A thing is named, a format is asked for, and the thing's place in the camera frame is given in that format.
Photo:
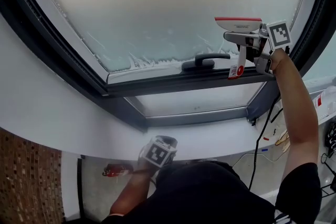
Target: black window frame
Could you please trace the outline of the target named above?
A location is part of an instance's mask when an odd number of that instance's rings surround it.
[[[335,0],[315,0],[304,30],[290,56],[303,76],[318,59],[336,29]],[[229,69],[182,72],[176,75],[120,82],[108,85],[78,55],[58,32],[35,0],[0,0],[0,12],[9,25],[51,70],[88,99],[131,126],[146,131],[165,126],[220,121],[246,117],[254,120],[265,113],[279,90],[274,78],[247,67],[236,80],[228,80]],[[129,99],[144,94],[198,90],[266,82],[245,112],[216,112],[184,120],[147,118]]]

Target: red circle logo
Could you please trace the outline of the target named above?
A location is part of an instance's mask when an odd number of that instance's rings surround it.
[[[240,66],[240,67],[238,68],[237,75],[240,76],[240,75],[243,74],[243,72],[244,72],[244,67],[243,67],[243,66]]]

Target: person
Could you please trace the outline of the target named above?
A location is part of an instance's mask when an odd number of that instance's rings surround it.
[[[271,58],[290,139],[275,206],[250,192],[228,164],[218,162],[164,166],[156,191],[147,198],[155,169],[141,159],[140,169],[148,172],[132,175],[102,223],[314,223],[322,199],[317,114],[287,54],[277,49]]]

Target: black sleeve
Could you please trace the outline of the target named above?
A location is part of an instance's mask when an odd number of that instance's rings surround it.
[[[316,220],[321,201],[322,190],[317,165],[306,163],[284,178],[275,206],[297,224],[309,224]]]
[[[115,223],[121,223],[121,221],[122,221],[121,216],[108,216],[101,222],[101,224],[115,224]]]

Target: person's right arm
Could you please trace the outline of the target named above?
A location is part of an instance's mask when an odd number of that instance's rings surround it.
[[[280,89],[290,149],[284,179],[305,163],[317,163],[319,140],[318,119],[301,75],[288,55],[277,49],[271,56],[275,77]]]

